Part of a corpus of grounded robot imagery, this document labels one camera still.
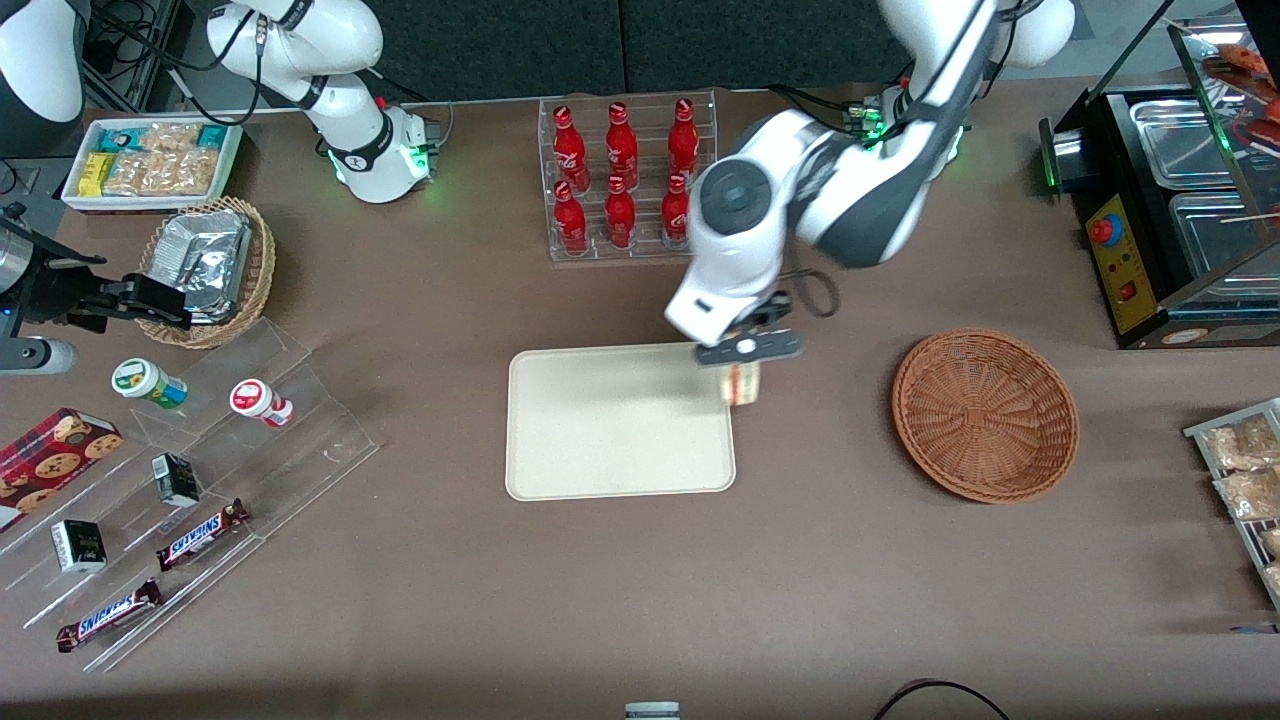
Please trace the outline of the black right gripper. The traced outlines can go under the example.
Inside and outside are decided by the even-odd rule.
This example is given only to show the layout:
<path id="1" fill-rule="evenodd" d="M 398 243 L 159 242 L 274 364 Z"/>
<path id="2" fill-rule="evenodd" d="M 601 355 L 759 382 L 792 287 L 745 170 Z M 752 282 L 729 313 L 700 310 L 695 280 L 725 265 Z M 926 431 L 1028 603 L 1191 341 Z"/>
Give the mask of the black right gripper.
<path id="1" fill-rule="evenodd" d="M 92 268 L 106 264 L 106 258 L 78 252 L 32 231 L 22 219 L 24 213 L 23 205 L 3 209 L 5 238 L 29 250 L 26 268 L 3 291 L 17 324 L 73 325 L 100 334 L 110 319 L 191 328 L 182 291 L 145 274 L 127 274 L 118 282 L 95 275 Z"/>

